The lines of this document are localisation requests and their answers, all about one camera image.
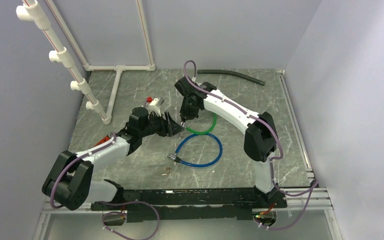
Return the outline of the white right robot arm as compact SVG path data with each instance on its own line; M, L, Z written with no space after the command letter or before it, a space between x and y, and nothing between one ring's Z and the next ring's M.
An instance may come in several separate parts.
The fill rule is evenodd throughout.
M278 149L274 119L268 112L249 110L224 95L209 82L193 83L182 77L175 83L182 95L180 117L183 122L198 118L201 110L207 110L222 117L235 126L243 135L243 150L254 161L256 203L267 208L275 201L276 180L271 158Z

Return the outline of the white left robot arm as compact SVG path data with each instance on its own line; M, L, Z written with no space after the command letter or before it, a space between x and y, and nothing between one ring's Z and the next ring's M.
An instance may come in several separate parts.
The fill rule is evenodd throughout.
M157 115L145 107L135 107L125 126L96 146L80 152L61 152L43 183L42 193L50 198L53 209L73 211L84 203L99 202L117 210L124 203L124 188L109 179L93 181L94 171L131 155L147 136L172 137L184 129L167 111Z

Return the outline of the green cable lock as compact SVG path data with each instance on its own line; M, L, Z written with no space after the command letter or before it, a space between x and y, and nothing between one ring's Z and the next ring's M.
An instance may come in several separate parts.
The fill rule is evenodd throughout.
M215 128L216 124L217 124L217 115L214 113L213 114L213 121L212 121L212 124L211 126L207 129L207 130L204 130L204 131L198 131L198 130L194 130L192 128L189 128L189 127L185 127L185 129L192 133L192 134L196 134L196 135L206 135L206 134L209 134L213 131L213 129Z

